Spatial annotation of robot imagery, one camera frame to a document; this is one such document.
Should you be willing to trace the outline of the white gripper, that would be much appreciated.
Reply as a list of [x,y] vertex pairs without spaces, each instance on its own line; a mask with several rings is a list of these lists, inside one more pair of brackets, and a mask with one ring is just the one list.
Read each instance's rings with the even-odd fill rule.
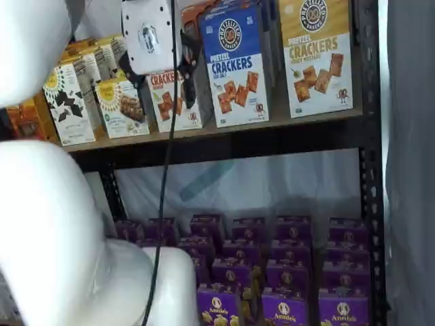
[[[177,67],[177,2],[167,0],[123,1],[122,33],[126,51],[118,64],[127,80],[142,89],[145,75]],[[182,58],[178,72],[183,77],[181,98],[191,109],[196,101],[194,72],[201,44],[180,31]]]

